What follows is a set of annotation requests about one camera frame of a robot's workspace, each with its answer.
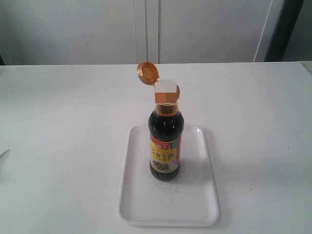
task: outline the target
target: dark liquid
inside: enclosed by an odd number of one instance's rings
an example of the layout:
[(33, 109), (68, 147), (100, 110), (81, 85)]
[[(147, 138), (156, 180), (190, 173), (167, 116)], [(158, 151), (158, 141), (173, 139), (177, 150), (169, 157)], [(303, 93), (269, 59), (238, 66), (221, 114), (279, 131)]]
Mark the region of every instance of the dark liquid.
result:
[[(172, 116), (170, 115), (170, 112), (173, 112), (172, 107), (165, 107), (165, 109), (161, 109), (160, 112), (159, 109), (158, 111), (155, 110), (152, 112), (148, 120), (151, 135), (159, 141), (174, 141), (179, 138), (183, 131), (184, 119), (181, 112), (177, 111), (177, 113)], [(151, 164), (150, 169), (155, 178), (168, 181), (176, 177), (179, 173), (180, 165), (170, 173), (158, 172), (151, 166)]]

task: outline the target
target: bottle cap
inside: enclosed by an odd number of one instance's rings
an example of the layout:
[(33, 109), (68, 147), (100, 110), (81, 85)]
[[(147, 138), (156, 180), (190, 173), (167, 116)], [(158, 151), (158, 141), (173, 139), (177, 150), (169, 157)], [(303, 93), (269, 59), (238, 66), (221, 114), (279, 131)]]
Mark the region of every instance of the bottle cap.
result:
[(156, 66), (147, 61), (137, 66), (137, 75), (144, 84), (154, 85), (159, 78)]

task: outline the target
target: bottle label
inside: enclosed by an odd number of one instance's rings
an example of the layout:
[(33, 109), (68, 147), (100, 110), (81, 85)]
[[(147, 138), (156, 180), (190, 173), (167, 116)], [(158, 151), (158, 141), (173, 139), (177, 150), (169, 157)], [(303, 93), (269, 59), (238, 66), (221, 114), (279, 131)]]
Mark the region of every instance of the bottle label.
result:
[(151, 135), (151, 166), (158, 172), (173, 172), (180, 164), (181, 135), (171, 142), (156, 140)]

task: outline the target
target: soy sauce bottle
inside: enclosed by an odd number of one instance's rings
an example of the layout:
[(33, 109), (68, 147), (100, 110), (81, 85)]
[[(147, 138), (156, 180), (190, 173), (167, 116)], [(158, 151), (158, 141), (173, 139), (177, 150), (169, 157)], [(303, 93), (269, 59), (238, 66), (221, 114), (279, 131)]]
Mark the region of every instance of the soy sauce bottle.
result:
[[(158, 70), (151, 62), (139, 64), (137, 74), (145, 84), (154, 87), (159, 84), (155, 83), (159, 78)], [(157, 93), (155, 88), (156, 107), (148, 120), (151, 133), (149, 167), (152, 175), (163, 181), (175, 178), (180, 169), (179, 159), (184, 119), (176, 103), (180, 89), (176, 84), (173, 86), (174, 89), (175, 86), (176, 92), (170, 93)]]
[(151, 173), (159, 180), (171, 180), (180, 170), (179, 159), (184, 119), (178, 105), (176, 103), (157, 104), (148, 120), (148, 127), (151, 133)]

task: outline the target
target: plastic tray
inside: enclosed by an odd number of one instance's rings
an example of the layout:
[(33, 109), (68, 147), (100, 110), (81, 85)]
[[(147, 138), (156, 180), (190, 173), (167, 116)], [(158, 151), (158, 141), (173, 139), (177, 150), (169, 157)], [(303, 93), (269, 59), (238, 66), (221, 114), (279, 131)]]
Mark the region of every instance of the plastic tray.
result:
[(220, 214), (215, 179), (204, 132), (185, 125), (180, 172), (169, 182), (150, 172), (150, 133), (147, 125), (128, 135), (118, 215), (129, 225), (210, 226)]

